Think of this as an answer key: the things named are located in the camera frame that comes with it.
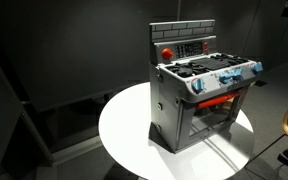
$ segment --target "white round table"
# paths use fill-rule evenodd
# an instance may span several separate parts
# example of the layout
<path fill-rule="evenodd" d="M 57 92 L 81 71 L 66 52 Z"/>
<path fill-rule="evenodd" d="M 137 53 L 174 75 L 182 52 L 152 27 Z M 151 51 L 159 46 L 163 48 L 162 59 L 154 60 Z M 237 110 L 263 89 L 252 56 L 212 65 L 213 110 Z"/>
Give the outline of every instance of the white round table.
<path fill-rule="evenodd" d="M 228 133 L 221 131 L 173 154 L 148 138 L 151 124 L 150 84 L 114 96 L 100 116 L 99 133 L 109 154 L 124 168 L 149 180 L 226 179 L 248 162 L 253 129 L 240 111 Z"/>

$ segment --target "blue knob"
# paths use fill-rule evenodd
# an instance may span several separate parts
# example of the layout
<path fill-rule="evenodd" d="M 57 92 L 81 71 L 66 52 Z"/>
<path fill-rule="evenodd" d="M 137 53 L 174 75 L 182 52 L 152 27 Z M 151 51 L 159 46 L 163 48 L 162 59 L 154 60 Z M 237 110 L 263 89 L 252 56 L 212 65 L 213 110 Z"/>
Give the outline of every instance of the blue knob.
<path fill-rule="evenodd" d="M 194 80 L 192 82 L 192 89 L 197 94 L 200 93 L 201 91 L 203 91 L 204 90 L 203 80 L 201 78 Z"/>
<path fill-rule="evenodd" d="M 263 66 L 261 62 L 255 63 L 251 68 L 254 74 L 258 74 L 263 71 Z"/>
<path fill-rule="evenodd" d="M 242 68 L 234 69 L 232 78 L 234 80 L 240 80 L 242 78 L 242 73 L 243 73 L 243 69 Z"/>
<path fill-rule="evenodd" d="M 227 84 L 232 81 L 233 73 L 221 73 L 219 76 L 219 80 L 223 84 Z"/>

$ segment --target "red oven handle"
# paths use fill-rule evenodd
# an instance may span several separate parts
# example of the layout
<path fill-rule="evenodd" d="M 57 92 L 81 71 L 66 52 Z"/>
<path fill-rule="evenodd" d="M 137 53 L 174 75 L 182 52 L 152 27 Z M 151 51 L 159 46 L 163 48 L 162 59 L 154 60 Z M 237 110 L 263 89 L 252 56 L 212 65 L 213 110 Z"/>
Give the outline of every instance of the red oven handle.
<path fill-rule="evenodd" d="M 197 104 L 197 108 L 204 108 L 204 107 L 209 107 L 209 106 L 223 103 L 229 99 L 232 99 L 233 97 L 240 95 L 242 93 L 242 91 L 243 90 L 240 89 L 240 90 L 234 91 L 232 93 L 225 94 L 223 96 L 204 101 L 202 103 Z"/>

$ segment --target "stovetop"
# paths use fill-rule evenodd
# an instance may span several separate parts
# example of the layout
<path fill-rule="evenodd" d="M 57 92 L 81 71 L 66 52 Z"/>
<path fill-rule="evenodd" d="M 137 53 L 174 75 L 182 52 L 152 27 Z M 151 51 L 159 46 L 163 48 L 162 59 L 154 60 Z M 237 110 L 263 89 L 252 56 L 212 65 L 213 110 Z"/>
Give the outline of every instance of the stovetop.
<path fill-rule="evenodd" d="M 249 60 L 232 56 L 228 54 L 220 54 L 210 56 L 210 58 L 194 59 L 186 63 L 176 63 L 172 66 L 167 66 L 166 69 L 177 74 L 182 78 L 204 74 L 210 71 L 243 64 Z"/>

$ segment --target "oven window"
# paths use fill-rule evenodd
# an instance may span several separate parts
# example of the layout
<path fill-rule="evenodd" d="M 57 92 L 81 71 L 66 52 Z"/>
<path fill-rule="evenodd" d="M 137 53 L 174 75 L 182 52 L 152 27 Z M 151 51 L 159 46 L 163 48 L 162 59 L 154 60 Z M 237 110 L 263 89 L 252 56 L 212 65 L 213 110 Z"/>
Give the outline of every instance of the oven window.
<path fill-rule="evenodd" d="M 190 136 L 206 128 L 216 128 L 229 120 L 234 98 L 216 105 L 197 108 L 192 118 Z"/>

